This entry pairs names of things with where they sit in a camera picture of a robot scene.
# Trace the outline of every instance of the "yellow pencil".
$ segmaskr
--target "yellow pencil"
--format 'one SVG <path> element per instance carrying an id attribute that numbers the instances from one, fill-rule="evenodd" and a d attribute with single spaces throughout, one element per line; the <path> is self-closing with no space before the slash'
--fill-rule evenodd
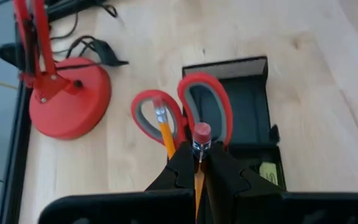
<path id="1" fill-rule="evenodd" d="M 165 148 L 167 149 L 168 158 L 171 159 L 175 153 L 175 145 L 173 144 L 173 138 L 171 129 L 168 123 L 167 111 L 163 105 L 161 97 L 155 97 L 153 99 L 155 115 L 157 115 L 157 121 L 160 125 L 162 139 L 164 141 Z"/>

